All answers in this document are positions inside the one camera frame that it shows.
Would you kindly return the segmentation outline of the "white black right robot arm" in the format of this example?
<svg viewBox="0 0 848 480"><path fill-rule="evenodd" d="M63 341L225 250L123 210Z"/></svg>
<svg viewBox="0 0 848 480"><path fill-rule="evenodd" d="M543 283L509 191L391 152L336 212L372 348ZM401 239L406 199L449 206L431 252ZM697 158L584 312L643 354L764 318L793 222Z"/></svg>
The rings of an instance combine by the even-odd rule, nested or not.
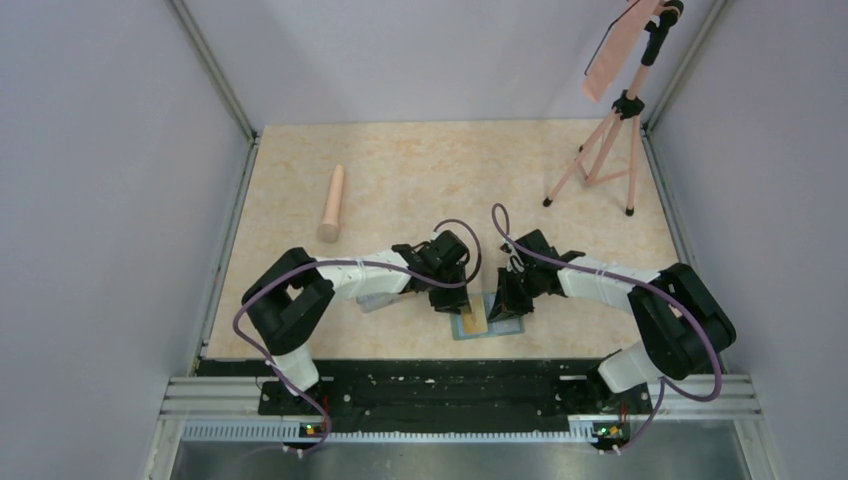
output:
<svg viewBox="0 0 848 480"><path fill-rule="evenodd" d="M580 251L560 254L540 230L506 241L501 249L509 262L498 270L489 322L532 313L542 295L591 300L635 320L639 340L587 375L587 400L600 412L614 411L637 385L684 380L716 366L719 353L736 341L732 322L687 264L653 271L605 263Z"/></svg>

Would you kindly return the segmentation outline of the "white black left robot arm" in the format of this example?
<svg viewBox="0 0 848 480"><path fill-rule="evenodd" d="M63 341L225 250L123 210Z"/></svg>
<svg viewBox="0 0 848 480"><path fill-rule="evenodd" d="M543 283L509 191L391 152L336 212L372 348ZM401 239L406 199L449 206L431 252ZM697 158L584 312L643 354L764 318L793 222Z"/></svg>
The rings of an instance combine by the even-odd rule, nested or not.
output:
<svg viewBox="0 0 848 480"><path fill-rule="evenodd" d="M335 301L392 301L425 293L438 313L469 307L468 246L452 231L417 244L395 244L358 257L321 258L302 247L286 251L243 294L239 313L263 342L263 354L286 383L283 401L297 413L319 404L317 367L308 340Z"/></svg>

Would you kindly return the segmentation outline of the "pink flat panel on tripod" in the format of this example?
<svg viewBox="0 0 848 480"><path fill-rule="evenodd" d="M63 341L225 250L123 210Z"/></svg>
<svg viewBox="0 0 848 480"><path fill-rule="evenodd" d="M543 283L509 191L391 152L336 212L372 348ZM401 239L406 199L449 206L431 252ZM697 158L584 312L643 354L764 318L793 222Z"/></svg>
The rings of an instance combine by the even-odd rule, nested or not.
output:
<svg viewBox="0 0 848 480"><path fill-rule="evenodd" d="M600 48L590 60L582 90L593 102L599 102L617 78L641 32L656 16L660 0L628 1L624 11L611 23Z"/></svg>

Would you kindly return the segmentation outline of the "gold credit card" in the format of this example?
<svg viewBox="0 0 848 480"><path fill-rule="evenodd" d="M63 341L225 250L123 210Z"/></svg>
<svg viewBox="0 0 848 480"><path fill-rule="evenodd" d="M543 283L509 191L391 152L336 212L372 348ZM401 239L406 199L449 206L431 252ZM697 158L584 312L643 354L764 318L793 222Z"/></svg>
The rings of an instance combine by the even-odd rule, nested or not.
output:
<svg viewBox="0 0 848 480"><path fill-rule="evenodd" d="M468 310L461 316L461 326L465 335L480 335L488 331L484 296L469 298Z"/></svg>

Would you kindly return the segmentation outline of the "clear plastic card box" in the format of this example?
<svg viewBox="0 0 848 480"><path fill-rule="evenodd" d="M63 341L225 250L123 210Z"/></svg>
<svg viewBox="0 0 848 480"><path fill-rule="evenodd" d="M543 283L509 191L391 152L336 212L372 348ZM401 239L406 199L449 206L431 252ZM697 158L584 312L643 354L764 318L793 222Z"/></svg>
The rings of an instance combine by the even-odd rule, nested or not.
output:
<svg viewBox="0 0 848 480"><path fill-rule="evenodd" d="M394 305L403 300L399 294L372 294L356 298L356 303L362 313L369 314Z"/></svg>

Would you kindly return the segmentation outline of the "pink tripod stand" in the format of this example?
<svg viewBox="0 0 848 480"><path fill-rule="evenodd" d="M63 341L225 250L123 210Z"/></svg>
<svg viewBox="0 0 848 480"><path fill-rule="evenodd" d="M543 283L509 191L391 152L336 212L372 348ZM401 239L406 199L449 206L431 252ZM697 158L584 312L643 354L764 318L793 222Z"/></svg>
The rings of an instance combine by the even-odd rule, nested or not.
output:
<svg viewBox="0 0 848 480"><path fill-rule="evenodd" d="M630 84L614 100L600 124L580 144L577 155L568 165L555 186L544 197L542 201L543 207L548 208L552 205L566 182L575 174L580 174L588 186L599 185L625 176L628 180L628 188L624 213L628 217L634 215L637 175L636 148L641 127L641 115L645 109L645 102L640 98L640 93L670 30L678 23L684 10L685 6L681 1L661 1L655 11L656 16L647 23L641 32L641 36L643 34L647 35L647 43ZM601 41L593 56L600 48ZM589 68L590 60L584 70L584 78ZM625 123L630 123L632 130L628 166L624 170L602 175L601 169Z"/></svg>

